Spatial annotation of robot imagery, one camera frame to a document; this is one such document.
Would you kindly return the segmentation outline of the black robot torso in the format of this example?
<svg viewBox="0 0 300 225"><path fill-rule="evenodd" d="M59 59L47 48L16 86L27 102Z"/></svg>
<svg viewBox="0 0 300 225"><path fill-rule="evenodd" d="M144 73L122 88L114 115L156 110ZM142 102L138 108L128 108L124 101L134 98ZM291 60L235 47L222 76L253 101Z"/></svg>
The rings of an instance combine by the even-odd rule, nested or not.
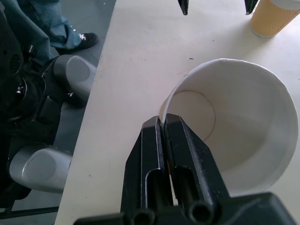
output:
<svg viewBox="0 0 300 225"><path fill-rule="evenodd" d="M35 23L29 0L17 0ZM53 146L64 92L57 84L55 58L40 62L33 45L20 45L0 2L0 209L13 207L33 190L9 174L12 158L28 146Z"/></svg>

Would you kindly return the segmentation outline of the silver robot leg segment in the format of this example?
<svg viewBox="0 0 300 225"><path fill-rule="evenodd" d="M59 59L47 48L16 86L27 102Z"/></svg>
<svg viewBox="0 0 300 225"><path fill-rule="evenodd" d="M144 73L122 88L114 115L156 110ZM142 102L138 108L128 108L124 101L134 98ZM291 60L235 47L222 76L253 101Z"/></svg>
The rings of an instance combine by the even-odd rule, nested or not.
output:
<svg viewBox="0 0 300 225"><path fill-rule="evenodd" d="M62 193L72 155L53 146L28 146L20 149L9 166L11 178L27 188Z"/></svg>
<svg viewBox="0 0 300 225"><path fill-rule="evenodd" d="M61 55L53 65L54 77L69 99L83 106L88 102L96 72L93 64L77 55Z"/></svg>

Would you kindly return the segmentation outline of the black metal frame bar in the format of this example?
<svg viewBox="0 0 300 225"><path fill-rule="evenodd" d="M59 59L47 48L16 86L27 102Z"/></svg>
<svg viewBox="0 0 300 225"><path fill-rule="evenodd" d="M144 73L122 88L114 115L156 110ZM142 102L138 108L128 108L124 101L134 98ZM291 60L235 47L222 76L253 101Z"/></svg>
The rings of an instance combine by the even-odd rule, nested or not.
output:
<svg viewBox="0 0 300 225"><path fill-rule="evenodd" d="M54 213L54 212L57 212L58 209L59 209L59 207L57 206L57 207L12 211L12 207L10 207L10 208L6 208L3 212L0 212L0 219L8 219L8 218L17 218L17 217Z"/></svg>

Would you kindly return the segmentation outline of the brown ribbed paper cup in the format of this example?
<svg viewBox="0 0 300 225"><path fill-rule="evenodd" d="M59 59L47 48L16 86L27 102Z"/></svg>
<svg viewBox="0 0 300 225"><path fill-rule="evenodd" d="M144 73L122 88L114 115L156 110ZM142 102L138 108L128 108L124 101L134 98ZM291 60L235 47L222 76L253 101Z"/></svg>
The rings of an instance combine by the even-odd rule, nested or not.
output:
<svg viewBox="0 0 300 225"><path fill-rule="evenodd" d="M300 14L300 0L260 0L252 18L252 31L261 37L277 35Z"/></svg>

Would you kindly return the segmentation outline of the black sneaker with white print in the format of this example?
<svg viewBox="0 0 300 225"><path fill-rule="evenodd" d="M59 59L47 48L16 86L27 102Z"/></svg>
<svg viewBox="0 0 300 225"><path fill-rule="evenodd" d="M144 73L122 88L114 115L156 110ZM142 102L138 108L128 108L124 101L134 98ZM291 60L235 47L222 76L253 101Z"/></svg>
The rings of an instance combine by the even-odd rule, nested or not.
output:
<svg viewBox="0 0 300 225"><path fill-rule="evenodd" d="M79 34L79 36L81 42L77 47L72 49L56 48L55 50L58 52L59 55L73 54L81 50L90 49L99 42L99 38L95 33L83 33L83 34Z"/></svg>

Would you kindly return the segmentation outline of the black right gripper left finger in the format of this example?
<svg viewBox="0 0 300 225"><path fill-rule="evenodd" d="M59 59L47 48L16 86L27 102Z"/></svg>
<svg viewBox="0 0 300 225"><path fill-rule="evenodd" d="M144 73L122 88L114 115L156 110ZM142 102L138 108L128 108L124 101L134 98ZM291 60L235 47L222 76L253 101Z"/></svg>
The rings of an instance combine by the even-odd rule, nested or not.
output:
<svg viewBox="0 0 300 225"><path fill-rule="evenodd" d="M121 211L164 206L164 154L158 116L143 123L126 161Z"/></svg>

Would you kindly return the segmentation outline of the person's leg in blue jeans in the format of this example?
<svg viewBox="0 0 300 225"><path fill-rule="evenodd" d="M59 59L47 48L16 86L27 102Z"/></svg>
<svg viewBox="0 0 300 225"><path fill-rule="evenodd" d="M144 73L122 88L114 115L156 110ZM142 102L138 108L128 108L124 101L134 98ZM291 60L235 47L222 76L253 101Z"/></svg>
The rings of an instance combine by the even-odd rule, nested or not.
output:
<svg viewBox="0 0 300 225"><path fill-rule="evenodd" d="M60 0L29 1L35 24L49 37L52 47L71 50L81 43L79 34L61 14Z"/></svg>
<svg viewBox="0 0 300 225"><path fill-rule="evenodd" d="M21 10L17 0L0 0L6 20L20 45L33 45L36 58L47 62L53 58L49 37Z"/></svg>

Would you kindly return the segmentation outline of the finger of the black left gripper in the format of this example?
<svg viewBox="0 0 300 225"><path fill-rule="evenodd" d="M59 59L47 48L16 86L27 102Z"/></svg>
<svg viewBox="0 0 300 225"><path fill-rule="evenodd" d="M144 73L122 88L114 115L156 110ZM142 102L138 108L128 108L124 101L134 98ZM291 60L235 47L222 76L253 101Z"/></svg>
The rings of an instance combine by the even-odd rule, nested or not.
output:
<svg viewBox="0 0 300 225"><path fill-rule="evenodd" d="M255 9L258 0L244 0L244 3L245 3L246 15L250 15Z"/></svg>
<svg viewBox="0 0 300 225"><path fill-rule="evenodd" d="M178 0L183 15L188 15L189 0Z"/></svg>

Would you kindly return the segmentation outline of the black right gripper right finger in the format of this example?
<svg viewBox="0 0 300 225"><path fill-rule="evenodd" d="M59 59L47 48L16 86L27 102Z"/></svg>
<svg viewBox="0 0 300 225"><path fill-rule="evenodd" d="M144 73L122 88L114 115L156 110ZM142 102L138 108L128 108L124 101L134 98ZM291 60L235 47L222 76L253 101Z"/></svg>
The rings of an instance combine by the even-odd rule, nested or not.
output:
<svg viewBox="0 0 300 225"><path fill-rule="evenodd" d="M179 205L203 202L215 207L230 198L209 147L178 115L167 114L164 124L168 162Z"/></svg>

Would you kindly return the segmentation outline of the white-lined paper cup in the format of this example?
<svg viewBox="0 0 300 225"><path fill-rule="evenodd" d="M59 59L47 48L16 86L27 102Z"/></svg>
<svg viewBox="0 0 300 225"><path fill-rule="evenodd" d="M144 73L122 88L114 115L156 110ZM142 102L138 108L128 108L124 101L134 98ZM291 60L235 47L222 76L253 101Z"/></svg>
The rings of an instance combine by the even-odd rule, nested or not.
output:
<svg viewBox="0 0 300 225"><path fill-rule="evenodd" d="M185 75L160 109L180 116L209 147L232 196L263 192L287 169L298 115L281 80L234 59L205 62Z"/></svg>

